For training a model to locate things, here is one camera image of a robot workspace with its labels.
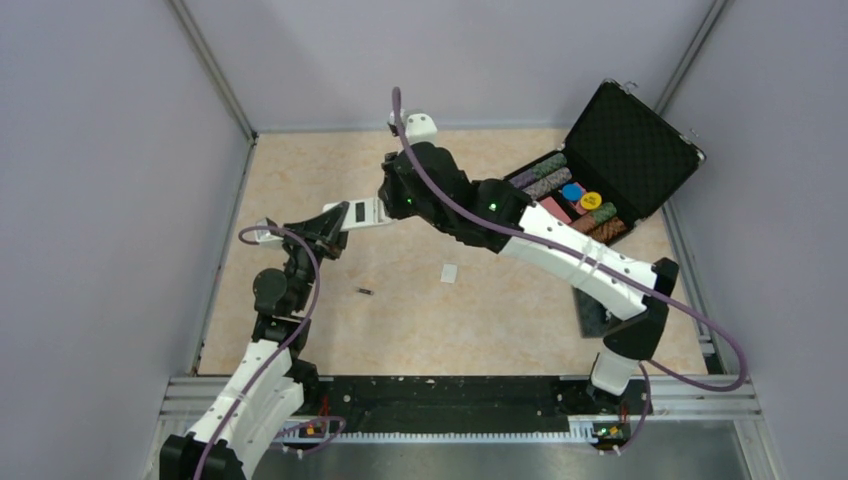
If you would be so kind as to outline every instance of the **white wall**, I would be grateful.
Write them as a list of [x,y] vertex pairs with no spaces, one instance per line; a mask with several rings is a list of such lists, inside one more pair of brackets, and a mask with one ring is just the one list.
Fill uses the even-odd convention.
[[848,3],[735,2],[667,117],[707,162],[674,198],[789,478],[843,478]]
[[0,477],[138,477],[246,152],[163,0],[2,2]]
[[657,101],[712,0],[188,0],[258,130],[570,125],[607,77]]

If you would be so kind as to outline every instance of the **purple cable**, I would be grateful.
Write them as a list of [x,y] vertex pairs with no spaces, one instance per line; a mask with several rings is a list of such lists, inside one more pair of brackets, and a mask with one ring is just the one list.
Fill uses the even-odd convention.
[[327,422],[328,424],[329,424],[329,422],[339,422],[339,429],[336,430],[332,435],[327,437],[323,442],[321,442],[318,445],[310,448],[309,450],[301,450],[303,452],[303,456],[311,455],[311,454],[316,453],[316,452],[320,452],[321,450],[327,448],[327,445],[329,445],[330,442],[335,440],[336,437],[338,437],[339,435],[342,434],[342,432],[344,432],[344,428],[345,428],[345,426],[347,426],[347,421],[345,421],[345,419],[343,417],[339,417],[339,416],[335,416],[335,415],[329,415],[329,416],[324,416],[324,417],[315,417],[312,420],[309,420],[307,422],[301,422],[301,423],[298,423],[297,425],[295,425],[293,427],[286,428],[285,430],[280,430],[279,432],[277,432],[277,438],[279,438],[283,435],[288,435],[289,433],[300,430],[302,428],[306,428],[310,425],[315,425],[316,423],[324,423],[324,422]]
[[[415,156],[415,152],[412,150],[412,147],[409,145],[409,140],[406,138],[406,129],[403,126],[403,122],[399,121],[399,119],[401,118],[400,117],[400,106],[401,106],[400,88],[395,87],[395,88],[392,89],[392,110],[394,111],[394,114],[395,114],[395,127],[397,127],[398,137],[400,138],[400,142],[403,145],[403,150],[406,153],[406,156],[409,157],[409,161],[412,163],[412,166],[413,166],[413,168],[415,168],[415,171],[418,173],[418,176],[421,177],[421,180],[424,182],[425,185],[427,185],[427,188],[429,188],[430,191],[433,192],[433,194],[436,195],[436,197],[438,197],[439,200],[442,201],[442,203],[444,203],[445,205],[450,207],[451,210],[458,213],[459,215],[461,215],[465,219],[467,219],[467,220],[469,220],[473,223],[476,223],[477,225],[480,225],[481,227],[488,228],[489,230],[492,230],[492,231],[495,231],[495,232],[498,232],[498,233],[501,233],[501,234],[504,234],[504,235],[509,235],[509,236],[512,236],[512,237],[518,237],[518,238],[522,238],[524,240],[527,240],[529,242],[538,243],[540,245],[544,245],[548,248],[552,248],[554,250],[557,250],[559,252],[562,252],[566,255],[572,256],[572,257],[577,258],[577,259],[583,259],[584,258],[584,255],[581,252],[578,252],[577,250],[574,250],[573,248],[569,248],[565,245],[560,245],[559,243],[553,242],[553,241],[548,240],[546,238],[537,237],[536,235],[530,235],[530,234],[524,233],[520,230],[513,230],[511,228],[507,228],[507,227],[504,227],[502,225],[498,225],[496,223],[490,222],[486,219],[480,218],[477,215],[474,215],[473,213],[464,209],[461,205],[459,205],[455,201],[453,201],[453,199],[451,199],[449,196],[447,196],[447,194],[445,194],[445,192],[443,192],[439,188],[439,186],[436,185],[435,182],[433,182],[433,179],[430,178],[430,176],[427,174],[426,170],[424,170],[424,168],[421,166],[421,162],[418,161],[418,157]],[[689,307],[688,305],[684,305],[683,303],[669,297],[668,295],[657,292],[656,290],[653,290],[652,288],[646,287],[646,286],[642,285],[641,283],[638,283],[634,280],[631,280],[626,275],[616,272],[612,268],[604,265],[603,263],[598,262],[597,260],[595,260],[593,258],[587,257],[587,258],[585,258],[584,262],[586,264],[588,264],[589,266],[596,267],[598,270],[606,273],[607,275],[611,276],[612,278],[615,278],[616,280],[619,280],[619,281],[625,283],[626,285],[629,285],[629,286],[635,288],[636,290],[644,293],[645,295],[654,297],[654,298],[656,298],[656,299],[658,299],[658,300],[660,300],[660,301],[662,301],[662,302],[664,302],[668,305],[671,305],[672,307],[680,310],[683,313],[686,313],[687,315],[691,316],[695,320],[703,323],[704,325],[709,327],[711,330],[718,333],[733,348],[733,351],[736,352],[736,356],[739,357],[739,376],[736,378],[736,380],[733,383],[731,383],[729,385],[714,386],[714,385],[708,385],[706,383],[701,383],[701,382],[698,382],[696,380],[692,380],[690,378],[686,378],[685,376],[670,370],[666,366],[664,366],[660,363],[657,363],[654,360],[648,360],[648,363],[655,366],[656,368],[658,368],[659,370],[661,370],[665,374],[667,374],[671,377],[674,377],[677,380],[680,380],[681,382],[688,383],[689,385],[695,386],[695,387],[700,388],[702,390],[711,391],[711,392],[730,392],[730,391],[736,390],[737,388],[741,387],[745,383],[746,379],[748,378],[748,360],[745,357],[745,353],[742,351],[742,347],[739,345],[739,343],[736,341],[736,339],[734,339],[730,335],[729,332],[727,332],[725,329],[723,329],[717,323],[715,323],[712,320],[710,320],[709,318],[707,318],[706,315],[694,310],[693,308]]]
[[642,406],[642,415],[639,417],[639,422],[636,424],[636,428],[633,429],[633,434],[630,435],[630,438],[627,439],[627,442],[618,448],[618,453],[624,453],[630,449],[630,446],[633,445],[633,442],[636,440],[636,437],[639,436],[639,433],[642,431],[642,426],[645,424],[645,418],[648,417],[648,412],[651,410],[651,377],[648,376],[648,371],[645,370],[645,366],[642,365],[642,362],[639,362],[639,370],[642,370],[642,376],[645,377],[645,405]]
[[245,239],[244,234],[256,232],[259,230],[267,230],[269,232],[274,232],[277,235],[285,235],[291,238],[292,240],[296,241],[303,248],[306,249],[306,254],[309,256],[309,261],[310,263],[312,263],[312,268],[315,269],[315,283],[313,287],[315,289],[315,293],[313,293],[312,295],[312,302],[309,303],[309,308],[306,309],[306,315],[303,316],[303,320],[301,320],[300,325],[297,326],[297,328],[294,330],[294,332],[292,332],[289,338],[287,338],[282,344],[280,344],[280,346],[276,350],[274,350],[274,353],[272,353],[262,363],[262,365],[259,366],[256,372],[254,372],[253,376],[250,377],[250,379],[244,385],[244,388],[242,388],[241,392],[239,392],[239,396],[236,397],[232,406],[230,406],[230,409],[227,410],[227,413],[224,414],[224,417],[221,419],[221,423],[219,423],[218,426],[215,428],[215,431],[212,432],[212,436],[209,437],[209,441],[206,442],[206,446],[203,447],[203,453],[200,454],[200,460],[198,460],[197,462],[197,469],[194,471],[194,476],[192,477],[193,480],[200,480],[200,477],[203,475],[203,466],[206,463],[207,457],[209,457],[209,452],[212,450],[212,445],[214,445],[215,442],[218,440],[218,437],[221,436],[221,432],[224,430],[224,427],[227,425],[227,422],[230,421],[230,418],[232,418],[238,406],[241,405],[241,399],[244,398],[245,395],[247,395],[247,392],[250,391],[250,389],[253,387],[253,384],[256,383],[257,379],[259,379],[259,376],[262,375],[262,373],[268,369],[268,366],[271,364],[271,362],[273,362],[274,359],[280,355],[280,353],[282,353],[286,348],[288,348],[288,346],[294,341],[294,339],[297,338],[298,335],[300,335],[300,332],[302,332],[303,329],[306,328],[307,325],[309,325],[309,321],[312,319],[312,312],[315,311],[315,305],[317,305],[318,303],[318,292],[321,287],[321,274],[319,272],[321,265],[318,263],[318,259],[315,258],[315,254],[312,253],[312,249],[309,248],[309,245],[307,245],[306,241],[300,238],[299,236],[295,235],[294,233],[286,230],[285,228],[273,227],[270,225],[256,225],[253,227],[247,227],[238,233],[238,238],[239,240],[248,245],[258,245],[259,242],[254,242],[252,240]]

